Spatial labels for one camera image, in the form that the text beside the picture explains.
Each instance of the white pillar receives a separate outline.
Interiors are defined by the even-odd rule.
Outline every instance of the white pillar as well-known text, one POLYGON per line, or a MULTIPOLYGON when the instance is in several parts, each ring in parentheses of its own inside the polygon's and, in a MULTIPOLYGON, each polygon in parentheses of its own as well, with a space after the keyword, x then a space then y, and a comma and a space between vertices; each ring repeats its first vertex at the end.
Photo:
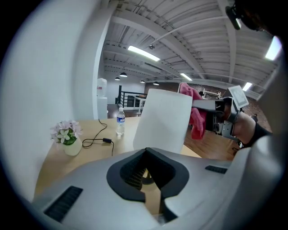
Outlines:
POLYGON ((72 82, 76 120, 97 119, 97 78, 102 47, 118 2, 107 9, 96 7, 87 22, 75 53, 72 82))

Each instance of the white wall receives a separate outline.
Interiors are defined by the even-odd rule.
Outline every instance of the white wall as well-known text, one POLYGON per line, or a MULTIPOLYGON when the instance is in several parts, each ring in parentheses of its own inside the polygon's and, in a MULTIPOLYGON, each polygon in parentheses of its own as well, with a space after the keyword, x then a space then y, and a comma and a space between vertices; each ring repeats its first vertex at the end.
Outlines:
POLYGON ((98 119, 99 61, 117 3, 112 2, 106 9, 99 9, 96 6, 79 39, 73 66, 74 113, 77 120, 98 119))
POLYGON ((0 140, 18 192, 32 200, 50 127, 74 119, 72 66, 99 0, 45 1, 25 21, 2 65, 0 140))
POLYGON ((105 71, 105 79, 107 80, 106 97, 108 104, 115 104, 115 98, 118 97, 119 85, 122 85, 122 91, 135 93, 144 93, 145 83, 140 83, 141 78, 130 76, 119 77, 121 80, 116 81, 116 73, 105 71))

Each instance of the wooden floor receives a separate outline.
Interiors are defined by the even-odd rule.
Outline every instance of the wooden floor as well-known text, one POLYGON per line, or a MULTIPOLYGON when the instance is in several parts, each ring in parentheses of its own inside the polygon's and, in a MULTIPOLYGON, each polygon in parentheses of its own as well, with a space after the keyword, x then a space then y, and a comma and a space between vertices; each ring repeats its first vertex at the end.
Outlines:
MULTIPOLYGON (((108 118, 116 118, 118 110, 117 105, 108 105, 108 118)), ((138 116, 137 112, 138 110, 125 111, 125 117, 136 117, 138 116)), ((202 140, 192 140, 191 128, 189 127, 187 128, 184 145, 203 158, 218 160, 233 160, 233 147, 239 149, 235 141, 209 131, 205 131, 202 140)))

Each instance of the flower pot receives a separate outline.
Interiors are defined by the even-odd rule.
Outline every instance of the flower pot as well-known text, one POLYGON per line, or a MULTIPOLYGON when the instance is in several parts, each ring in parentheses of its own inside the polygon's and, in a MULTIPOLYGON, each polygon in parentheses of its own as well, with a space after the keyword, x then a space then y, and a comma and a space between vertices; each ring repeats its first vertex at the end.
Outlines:
POLYGON ((69 155, 69 156, 76 156, 81 148, 82 148, 82 141, 80 138, 77 138, 73 144, 67 146, 67 145, 62 145, 64 152, 69 155))

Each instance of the white panel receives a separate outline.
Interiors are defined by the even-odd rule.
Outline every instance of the white panel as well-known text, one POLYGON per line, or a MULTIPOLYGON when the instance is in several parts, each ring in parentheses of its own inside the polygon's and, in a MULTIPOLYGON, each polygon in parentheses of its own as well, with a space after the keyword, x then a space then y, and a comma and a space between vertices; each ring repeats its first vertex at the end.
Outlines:
POLYGON ((1 149, 10 183, 32 201, 50 128, 74 119, 72 73, 81 33, 99 1, 42 2, 13 38, 1 73, 1 149))

